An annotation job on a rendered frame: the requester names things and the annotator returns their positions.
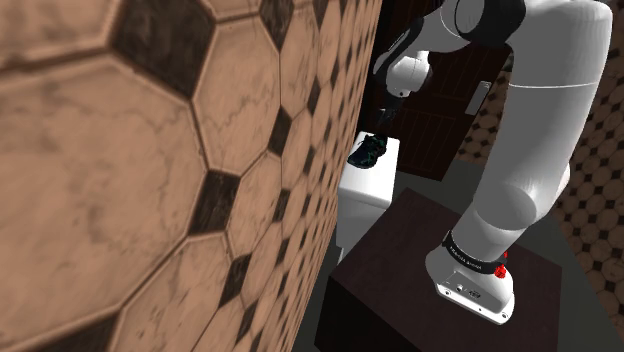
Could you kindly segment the black bowl with teal pattern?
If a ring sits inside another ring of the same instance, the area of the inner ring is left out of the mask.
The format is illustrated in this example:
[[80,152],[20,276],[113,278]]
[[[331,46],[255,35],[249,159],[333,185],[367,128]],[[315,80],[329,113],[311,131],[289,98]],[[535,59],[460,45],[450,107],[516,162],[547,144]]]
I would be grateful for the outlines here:
[[387,150],[388,137],[384,135],[366,135],[357,149],[348,157],[347,162],[360,169],[372,168]]

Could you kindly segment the dark brown wooden door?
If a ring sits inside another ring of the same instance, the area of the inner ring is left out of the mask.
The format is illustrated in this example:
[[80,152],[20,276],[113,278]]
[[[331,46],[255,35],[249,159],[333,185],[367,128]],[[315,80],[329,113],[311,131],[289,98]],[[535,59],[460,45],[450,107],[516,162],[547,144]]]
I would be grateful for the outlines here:
[[481,82],[497,78],[509,54],[508,47],[475,44],[450,53],[432,52],[430,83],[410,94],[395,118],[381,127],[375,118],[384,89],[369,74],[358,129],[400,141],[399,171],[440,181],[475,119],[465,113],[473,93]]

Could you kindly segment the white toilet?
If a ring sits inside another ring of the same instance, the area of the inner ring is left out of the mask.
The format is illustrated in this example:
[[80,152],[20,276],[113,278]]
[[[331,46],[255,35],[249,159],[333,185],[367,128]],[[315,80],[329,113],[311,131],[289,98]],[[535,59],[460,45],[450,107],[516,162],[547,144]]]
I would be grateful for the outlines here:
[[338,185],[336,246],[338,262],[366,234],[393,199],[400,141],[387,140],[387,150],[369,169],[346,164]]

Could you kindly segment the dark brown robot stand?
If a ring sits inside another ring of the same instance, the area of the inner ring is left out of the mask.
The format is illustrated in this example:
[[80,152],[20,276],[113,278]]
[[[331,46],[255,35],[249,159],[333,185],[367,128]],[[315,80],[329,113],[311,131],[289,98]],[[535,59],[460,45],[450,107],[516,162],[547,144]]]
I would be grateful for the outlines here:
[[320,352],[558,352],[562,270],[518,244],[509,250],[516,302],[507,323],[436,292],[425,256],[458,218],[405,189],[329,276]]

